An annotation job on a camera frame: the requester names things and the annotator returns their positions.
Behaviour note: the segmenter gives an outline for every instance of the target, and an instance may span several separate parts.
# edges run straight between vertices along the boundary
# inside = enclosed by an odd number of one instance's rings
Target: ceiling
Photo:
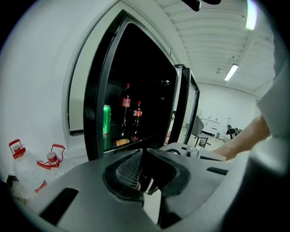
[[[224,85],[257,96],[275,76],[273,32],[258,10],[255,30],[246,29],[247,0],[201,1],[199,12],[181,0],[156,0],[177,30],[198,82]],[[224,79],[233,64],[239,67]]]

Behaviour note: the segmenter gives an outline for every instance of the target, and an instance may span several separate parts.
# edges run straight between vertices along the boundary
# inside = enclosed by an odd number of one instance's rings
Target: small can
[[[103,118],[103,134],[110,132],[111,127],[111,107],[104,105],[104,118]]]
[[[114,147],[122,146],[127,143],[130,143],[128,139],[117,140],[114,142]]]

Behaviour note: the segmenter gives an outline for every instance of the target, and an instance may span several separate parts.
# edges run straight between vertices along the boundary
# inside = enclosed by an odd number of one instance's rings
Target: plastic bottle
[[[118,127],[121,130],[121,136],[125,136],[127,123],[126,119],[128,118],[129,108],[131,105],[131,93],[130,93],[131,84],[126,84],[126,89],[120,95],[120,106],[118,112]]]
[[[35,156],[20,145],[13,147],[14,155],[21,150],[22,154],[14,156],[14,174],[26,189],[37,193],[47,185],[45,181],[46,170],[37,166]]]
[[[54,147],[62,149],[61,152],[62,159],[59,159],[56,152],[53,151]],[[64,146],[53,144],[51,151],[46,155],[48,162],[46,163],[43,161],[37,162],[37,164],[40,167],[46,169],[45,180],[47,184],[51,184],[52,182],[54,182],[56,179],[66,174],[75,166],[69,159],[63,158],[64,150],[65,150]]]
[[[140,130],[140,119],[142,117],[142,110],[141,110],[141,101],[137,101],[137,107],[133,110],[133,124],[131,128],[131,136],[139,135]]]

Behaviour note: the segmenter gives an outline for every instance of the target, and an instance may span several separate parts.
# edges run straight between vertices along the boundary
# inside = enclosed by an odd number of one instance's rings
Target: white wall
[[[226,131],[227,118],[232,127],[244,129],[255,117],[256,100],[252,94],[219,85],[198,83],[200,98],[198,109],[202,118],[218,118],[219,131]]]
[[[4,181],[13,173],[9,142],[19,138],[42,160],[52,143],[69,147],[67,92],[73,62],[90,29],[114,2],[37,1],[10,33],[0,54]]]

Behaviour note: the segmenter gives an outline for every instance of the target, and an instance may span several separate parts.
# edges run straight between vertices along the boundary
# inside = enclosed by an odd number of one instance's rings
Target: chair
[[[205,143],[203,145],[203,148],[205,148],[206,144],[211,145],[210,143],[208,143],[209,136],[201,132],[203,128],[204,128],[203,121],[199,118],[199,116],[196,116],[195,120],[194,120],[192,131],[191,131],[191,134],[194,135],[195,137],[197,137],[196,143],[194,145],[195,147],[196,147],[199,139],[205,139]]]

